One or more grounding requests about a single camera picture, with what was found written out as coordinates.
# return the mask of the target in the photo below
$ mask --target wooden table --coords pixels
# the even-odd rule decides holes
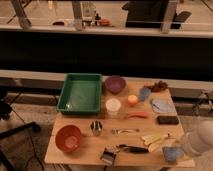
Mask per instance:
[[[175,126],[158,125],[155,120],[157,114],[153,112],[150,105],[150,101],[153,98],[172,100],[169,90],[161,93],[151,93],[148,100],[138,103],[135,107],[129,107],[127,105],[128,95],[137,95],[141,87],[152,84],[152,82],[128,81],[126,88],[116,96],[109,92],[105,92],[105,95],[102,96],[102,109],[97,116],[79,118],[78,116],[65,116],[58,113],[46,152],[45,162],[57,164],[105,165],[105,163],[100,160],[100,156],[105,147],[114,147],[119,144],[143,147],[144,144],[140,140],[140,137],[152,133],[171,133],[176,138],[180,138],[184,133],[181,124]],[[122,102],[122,108],[119,111],[117,119],[110,119],[106,113],[105,101],[110,97],[116,97]],[[149,118],[123,119],[124,114],[134,111],[145,111],[148,113]],[[99,137],[94,137],[90,130],[90,124],[94,120],[99,120],[103,124],[103,131]],[[71,154],[61,152],[55,145],[55,135],[57,131],[68,124],[78,126],[83,133],[83,142],[80,148]],[[140,132],[113,135],[110,130],[115,128],[139,128]],[[174,139],[167,140],[163,145],[171,145],[173,142]],[[162,150],[159,148],[147,154],[120,152],[116,157],[115,166],[194,167],[195,164],[193,160],[179,162],[176,165],[168,164],[164,161]]]

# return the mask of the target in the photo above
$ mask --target green plastic basket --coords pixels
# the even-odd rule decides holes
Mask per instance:
[[[102,75],[67,74],[57,105],[62,114],[97,114],[101,110]]]

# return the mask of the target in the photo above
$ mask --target blue towel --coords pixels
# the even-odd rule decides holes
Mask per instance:
[[[156,113],[175,113],[174,104],[170,100],[153,99],[151,104]]]
[[[140,93],[139,93],[139,99],[141,101],[145,101],[149,95],[151,93],[151,90],[149,88],[143,87],[140,89]]]

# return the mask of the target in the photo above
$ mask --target floor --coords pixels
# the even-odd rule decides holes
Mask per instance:
[[[127,17],[127,11],[121,7],[127,1],[94,1],[96,11],[102,18],[111,21],[115,28],[124,28]],[[205,2],[213,8],[212,0]],[[177,12],[190,11],[192,15],[182,25],[182,30],[187,31],[213,31],[213,12],[211,12],[201,0],[185,0],[183,4],[179,3]],[[72,4],[68,1],[32,1],[26,8],[25,12],[34,26],[49,26],[55,21],[64,21],[65,26],[73,24]],[[14,9],[10,1],[0,1],[0,25],[5,25],[14,15]],[[18,20],[15,17],[10,25],[17,25]]]
[[[11,100],[13,100],[16,96],[16,93],[10,93],[6,98],[6,101],[10,103]],[[58,97],[54,95],[36,95],[23,93],[11,105],[13,110],[21,118],[23,118],[25,122],[28,123],[31,121],[36,121],[41,126],[40,133],[30,132],[33,137],[36,154],[42,161],[46,171],[67,170],[63,168],[62,165],[51,165],[44,163],[48,141],[51,136],[54,119],[57,113],[55,108],[57,98]],[[175,105],[185,132],[193,130],[199,122],[204,120],[213,120],[213,117],[207,113],[208,110],[206,107],[202,107],[202,109],[200,109],[200,117],[195,117],[193,116],[194,112],[191,108],[191,104],[176,103]],[[11,113],[11,117],[7,122],[3,120],[0,121],[1,131],[8,130],[23,124],[15,112]],[[27,160],[33,155],[33,148],[27,131],[23,131],[7,139],[1,140],[0,146],[2,151],[7,154],[7,157],[18,171],[24,170]],[[195,163],[195,168],[176,168],[171,169],[171,171],[213,170],[213,151],[207,152],[203,156],[195,158]],[[97,167],[70,165],[69,168],[71,168],[73,171],[103,170],[102,166]],[[155,171],[157,169],[158,168],[154,167],[109,167],[107,168],[107,171]],[[36,160],[32,160],[28,165],[28,170],[38,171],[41,170],[41,167]]]

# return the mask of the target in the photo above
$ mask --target orange bowl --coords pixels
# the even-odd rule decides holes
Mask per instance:
[[[81,130],[74,125],[64,126],[55,137],[56,146],[66,153],[75,151],[80,146],[81,140]]]

